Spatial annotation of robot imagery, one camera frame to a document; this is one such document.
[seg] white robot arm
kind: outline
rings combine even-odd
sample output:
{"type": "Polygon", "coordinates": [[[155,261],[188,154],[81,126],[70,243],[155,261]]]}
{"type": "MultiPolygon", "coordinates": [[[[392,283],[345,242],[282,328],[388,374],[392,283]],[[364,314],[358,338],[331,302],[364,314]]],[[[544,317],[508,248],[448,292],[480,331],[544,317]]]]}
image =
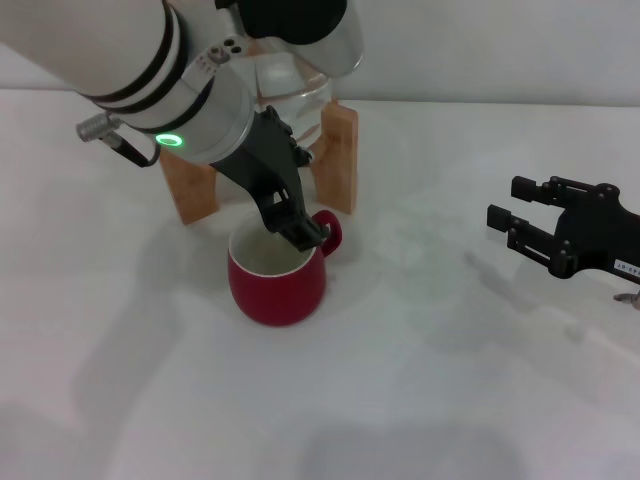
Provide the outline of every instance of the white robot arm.
{"type": "Polygon", "coordinates": [[[221,67],[246,53],[248,38],[269,37],[330,77],[347,74],[363,50],[353,6],[207,1],[208,15],[196,18],[184,8],[194,0],[0,0],[0,40],[105,110],[79,126],[83,140],[99,138],[144,166],[114,133],[126,123],[189,162],[214,165],[298,249],[318,245],[322,228],[306,214],[297,174],[308,154],[275,110],[255,113],[242,81],[221,67]]]}

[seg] wooden stand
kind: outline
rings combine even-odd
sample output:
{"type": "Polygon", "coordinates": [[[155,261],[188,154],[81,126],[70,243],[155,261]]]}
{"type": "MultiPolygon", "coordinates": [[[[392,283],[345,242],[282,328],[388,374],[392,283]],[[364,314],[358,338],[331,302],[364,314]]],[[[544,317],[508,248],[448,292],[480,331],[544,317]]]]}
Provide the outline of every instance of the wooden stand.
{"type": "MultiPolygon", "coordinates": [[[[336,102],[322,110],[322,134],[311,146],[315,156],[313,173],[318,202],[352,214],[357,196],[358,113],[336,102]]],[[[220,209],[216,200],[217,172],[207,165],[193,165],[167,150],[160,165],[173,202],[185,225],[220,209]]]]}

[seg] mug handle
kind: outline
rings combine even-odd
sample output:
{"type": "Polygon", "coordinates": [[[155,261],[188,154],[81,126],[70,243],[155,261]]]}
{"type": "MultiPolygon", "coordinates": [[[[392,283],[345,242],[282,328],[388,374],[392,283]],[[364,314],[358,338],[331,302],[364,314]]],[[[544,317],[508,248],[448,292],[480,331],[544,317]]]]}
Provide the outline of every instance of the mug handle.
{"type": "Polygon", "coordinates": [[[331,233],[320,247],[322,254],[325,257],[328,257],[335,252],[342,243],[342,227],[340,226],[338,217],[329,210],[320,210],[311,218],[320,225],[329,225],[329,228],[331,229],[331,233]]]}

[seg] red mug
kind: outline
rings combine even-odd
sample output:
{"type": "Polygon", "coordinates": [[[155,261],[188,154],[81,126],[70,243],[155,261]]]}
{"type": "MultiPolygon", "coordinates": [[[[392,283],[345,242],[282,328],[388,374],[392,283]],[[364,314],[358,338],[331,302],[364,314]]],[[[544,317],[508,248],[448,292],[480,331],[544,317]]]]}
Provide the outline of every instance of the red mug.
{"type": "Polygon", "coordinates": [[[238,307],[263,325],[301,322],[320,305],[327,284],[324,259],[342,242],[336,216],[322,210],[313,219],[328,225],[320,247],[298,252],[281,235],[270,233],[260,217],[236,229],[229,239],[229,284],[238,307]]]}

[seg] white tabletop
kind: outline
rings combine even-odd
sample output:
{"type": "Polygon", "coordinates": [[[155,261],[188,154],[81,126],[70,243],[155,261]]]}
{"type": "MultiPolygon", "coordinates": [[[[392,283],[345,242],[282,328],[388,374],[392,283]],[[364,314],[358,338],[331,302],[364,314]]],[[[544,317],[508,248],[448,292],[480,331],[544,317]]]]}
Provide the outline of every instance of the white tabletop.
{"type": "Polygon", "coordinates": [[[636,287],[485,227],[553,230],[515,175],[640,211],[640,109],[347,105],[357,213],[320,309],[269,329],[226,280],[253,206],[186,228],[159,167],[76,139],[86,101],[0,92],[0,479],[640,478],[636,287]]]}

